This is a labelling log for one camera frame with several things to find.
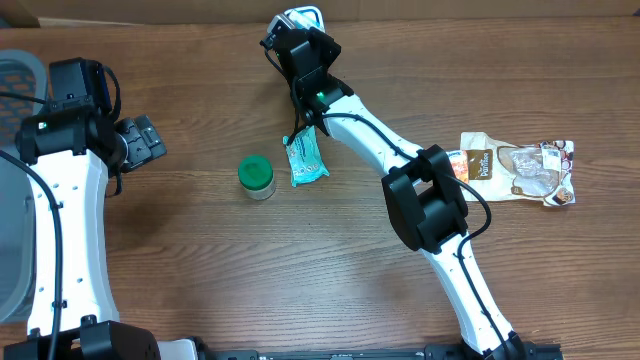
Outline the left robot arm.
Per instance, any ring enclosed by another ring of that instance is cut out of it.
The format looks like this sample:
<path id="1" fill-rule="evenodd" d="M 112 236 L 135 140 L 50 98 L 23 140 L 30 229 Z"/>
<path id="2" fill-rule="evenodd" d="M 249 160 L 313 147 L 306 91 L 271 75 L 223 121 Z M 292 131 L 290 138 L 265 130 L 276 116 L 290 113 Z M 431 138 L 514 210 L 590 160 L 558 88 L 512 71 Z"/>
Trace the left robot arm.
<path id="1" fill-rule="evenodd" d="M 54 99 L 24 119 L 19 155 L 1 156 L 30 178 L 35 210 L 36 293 L 28 338 L 7 359 L 204 359 L 190 337 L 159 341 L 119 320 L 106 264 L 104 208 L 120 180 L 166 154 L 146 115 L 121 118 L 118 84 L 106 65 L 85 58 L 53 62 Z"/>

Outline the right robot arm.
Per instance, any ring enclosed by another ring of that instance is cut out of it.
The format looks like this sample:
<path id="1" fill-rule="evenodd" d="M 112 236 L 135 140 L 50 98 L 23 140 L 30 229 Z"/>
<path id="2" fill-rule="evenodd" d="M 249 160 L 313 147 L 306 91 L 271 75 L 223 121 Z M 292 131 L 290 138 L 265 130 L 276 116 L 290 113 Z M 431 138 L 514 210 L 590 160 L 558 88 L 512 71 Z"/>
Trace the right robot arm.
<path id="1" fill-rule="evenodd" d="M 448 154 L 395 134 L 332 76 L 328 69 L 341 48 L 322 30 L 278 20 L 261 44 L 290 88 L 296 113 L 291 136 L 316 127 L 380 173 L 395 233 L 425 256 L 454 309 L 463 358 L 525 358 L 524 343 L 501 314 L 477 265 L 463 196 L 471 188 L 455 176 Z"/>

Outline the teal tissue pack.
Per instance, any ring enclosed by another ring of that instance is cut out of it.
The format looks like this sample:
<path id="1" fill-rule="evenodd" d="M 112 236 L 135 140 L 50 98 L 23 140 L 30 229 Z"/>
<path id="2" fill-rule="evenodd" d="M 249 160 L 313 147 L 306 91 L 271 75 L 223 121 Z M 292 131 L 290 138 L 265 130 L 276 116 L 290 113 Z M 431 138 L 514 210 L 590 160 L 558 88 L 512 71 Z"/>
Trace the teal tissue pack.
<path id="1" fill-rule="evenodd" d="M 283 145 L 291 169 L 293 187 L 330 175 L 321 157 L 315 127 L 305 128 L 295 137 L 284 136 Z"/>

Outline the green lid jar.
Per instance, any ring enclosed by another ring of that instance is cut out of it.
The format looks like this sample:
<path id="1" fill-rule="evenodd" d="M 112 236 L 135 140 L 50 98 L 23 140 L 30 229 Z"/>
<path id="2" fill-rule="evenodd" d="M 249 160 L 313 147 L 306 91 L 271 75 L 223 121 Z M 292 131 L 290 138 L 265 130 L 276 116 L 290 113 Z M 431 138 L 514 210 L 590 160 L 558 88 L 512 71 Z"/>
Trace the green lid jar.
<path id="1" fill-rule="evenodd" d="M 247 156 L 238 166 L 237 174 L 242 188 L 250 198 L 266 200 L 275 193 L 274 171 L 266 157 Z"/>

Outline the beige plastic pouch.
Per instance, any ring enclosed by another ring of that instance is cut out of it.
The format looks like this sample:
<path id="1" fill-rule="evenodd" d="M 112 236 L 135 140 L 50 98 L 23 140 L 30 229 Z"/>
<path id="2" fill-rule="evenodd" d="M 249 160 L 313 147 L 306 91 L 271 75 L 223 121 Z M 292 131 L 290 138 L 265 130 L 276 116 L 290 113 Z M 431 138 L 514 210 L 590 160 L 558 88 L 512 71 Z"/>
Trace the beige plastic pouch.
<path id="1" fill-rule="evenodd" d="M 570 140 L 515 145 L 484 132 L 464 132 L 458 150 L 468 155 L 468 184 L 486 201 L 532 200 L 548 207 L 576 201 Z"/>

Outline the orange white tissue pack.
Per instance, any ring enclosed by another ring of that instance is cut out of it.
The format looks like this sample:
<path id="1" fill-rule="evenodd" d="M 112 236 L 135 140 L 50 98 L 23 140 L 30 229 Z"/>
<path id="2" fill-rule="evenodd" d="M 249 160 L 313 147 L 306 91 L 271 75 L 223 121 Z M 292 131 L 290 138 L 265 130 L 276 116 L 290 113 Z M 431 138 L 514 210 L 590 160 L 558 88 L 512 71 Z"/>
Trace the orange white tissue pack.
<path id="1" fill-rule="evenodd" d="M 451 167 L 455 177 L 468 184 L 469 183 L 469 164 L 468 155 L 464 150 L 455 150 L 447 152 Z"/>

